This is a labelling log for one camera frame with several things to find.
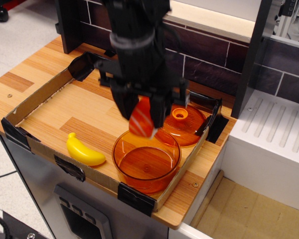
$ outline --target orange plastic bowl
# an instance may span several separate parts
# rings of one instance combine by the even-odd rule
[[[178,171],[181,148],[168,132],[159,129],[158,140],[139,137],[127,131],[115,142],[112,157],[120,180],[144,193],[155,194],[164,190]]]

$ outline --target orange lid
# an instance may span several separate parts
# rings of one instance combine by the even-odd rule
[[[166,117],[163,129],[171,133],[180,146],[190,146],[197,143],[200,136],[195,135],[195,133],[202,124],[207,123],[206,117],[192,106],[173,105],[171,110],[172,114]]]

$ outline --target brick wall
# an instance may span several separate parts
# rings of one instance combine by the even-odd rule
[[[112,49],[107,10],[99,0],[78,0],[83,40]],[[184,78],[235,95],[248,50],[248,44],[201,30],[165,21],[179,35],[182,46],[166,34],[167,64]]]
[[[270,39],[256,89],[299,103],[299,47]]]

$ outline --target red object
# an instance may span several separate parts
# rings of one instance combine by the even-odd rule
[[[150,117],[150,99],[148,97],[141,98],[140,102],[135,106],[129,123],[131,133],[151,138],[154,132],[154,123]]]
[[[7,4],[4,4],[3,7],[6,8],[8,11],[15,6],[18,6],[19,4],[23,3],[26,0],[12,0],[8,2]]]

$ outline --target wooden surface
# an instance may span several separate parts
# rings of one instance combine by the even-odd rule
[[[58,37],[2,76],[0,78],[0,121],[85,51],[98,54],[104,52],[90,45],[82,44],[67,55],[63,53],[61,37]],[[107,162],[96,167],[95,170],[118,180],[111,152],[115,140],[128,129],[128,122],[120,115],[113,102],[110,89],[100,87],[98,78],[98,72],[94,71],[84,82],[74,81],[66,85],[19,126],[39,138],[43,144],[65,155],[68,155],[65,147],[67,134],[75,131],[78,138],[87,146],[105,154]],[[235,119],[229,116],[234,103],[232,96],[221,94],[195,83],[191,83],[190,87],[208,96],[222,98],[222,113],[230,121],[215,144],[204,143],[197,158],[163,207],[153,213],[153,218],[173,229],[178,228],[184,219],[235,123]],[[0,134],[4,135],[1,122]],[[190,147],[184,148],[183,157],[190,151]]]

